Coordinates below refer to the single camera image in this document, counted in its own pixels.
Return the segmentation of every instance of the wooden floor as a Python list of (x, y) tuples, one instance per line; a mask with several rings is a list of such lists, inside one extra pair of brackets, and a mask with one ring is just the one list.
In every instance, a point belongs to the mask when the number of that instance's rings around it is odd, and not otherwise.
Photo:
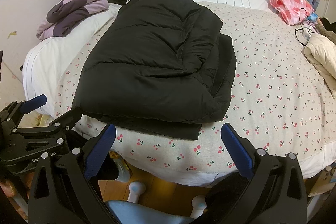
[(165, 213), (190, 216), (191, 201), (197, 195), (206, 195), (209, 188), (185, 186), (159, 179), (152, 174), (129, 165), (133, 175), (128, 183), (114, 180), (99, 181), (103, 200), (127, 200), (128, 186), (132, 181), (141, 181), (146, 191), (140, 196), (139, 204)]

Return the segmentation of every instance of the folded jacket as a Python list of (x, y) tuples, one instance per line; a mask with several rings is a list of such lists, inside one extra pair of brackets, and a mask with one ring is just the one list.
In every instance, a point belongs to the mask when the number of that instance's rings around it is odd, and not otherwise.
[(61, 0), (48, 12), (46, 18), (40, 23), (36, 33), (37, 38), (40, 38), (42, 32), (49, 28), (52, 24), (93, 1), (96, 0)]
[(336, 45), (325, 36), (312, 33), (304, 48), (304, 55), (324, 78), (336, 99)]
[(70, 33), (73, 26), (84, 18), (98, 12), (104, 11), (109, 7), (107, 0), (97, 0), (80, 7), (79, 9), (68, 14), (66, 17), (51, 25), (48, 29), (44, 30), (40, 39), (44, 40), (48, 37), (64, 37)]
[(196, 140), (231, 101), (236, 56), (221, 27), (192, 0), (131, 0), (89, 54), (72, 107), (130, 130)]

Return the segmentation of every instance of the black cable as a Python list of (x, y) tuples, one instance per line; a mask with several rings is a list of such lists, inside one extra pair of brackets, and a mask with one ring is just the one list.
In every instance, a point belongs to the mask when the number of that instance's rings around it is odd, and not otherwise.
[[(300, 40), (297, 38), (297, 34), (296, 34), (297, 31), (302, 31), (302, 32), (305, 31), (304, 28), (303, 28), (303, 26), (302, 26), (301, 19), (300, 19), (300, 10), (301, 10), (301, 9), (305, 10), (306, 15), (307, 15), (307, 19), (308, 19), (309, 23), (312, 23), (312, 21), (309, 19), (307, 10), (306, 10), (305, 8), (300, 8), (300, 9), (299, 9), (299, 23), (300, 23), (301, 29), (300, 29), (300, 28), (296, 28), (296, 29), (295, 29), (295, 37), (296, 37), (297, 41), (298, 41), (302, 46), (306, 47), (305, 44), (303, 44), (303, 43), (300, 42)], [(313, 32), (310, 32), (310, 27), (311, 27), (311, 25), (309, 24), (309, 30), (308, 30), (308, 33), (309, 33), (309, 34), (312, 34)]]

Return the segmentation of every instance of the white chair leg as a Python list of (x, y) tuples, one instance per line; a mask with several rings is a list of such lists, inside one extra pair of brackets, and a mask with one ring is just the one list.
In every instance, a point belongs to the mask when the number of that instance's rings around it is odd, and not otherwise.
[(191, 218), (198, 218), (203, 214), (204, 209), (206, 209), (207, 205), (205, 203), (205, 196), (198, 195), (193, 198), (191, 201), (191, 204), (193, 205), (193, 211), (191, 212), (190, 217)]
[(129, 184), (129, 195), (127, 201), (138, 203), (141, 194), (145, 193), (146, 186), (140, 181), (133, 181)]

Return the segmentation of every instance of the black puffer jacket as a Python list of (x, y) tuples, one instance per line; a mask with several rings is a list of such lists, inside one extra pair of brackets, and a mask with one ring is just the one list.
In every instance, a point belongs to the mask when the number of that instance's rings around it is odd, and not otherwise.
[(130, 130), (197, 140), (231, 100), (236, 57), (221, 27), (192, 0), (131, 0), (86, 60), (73, 107)]

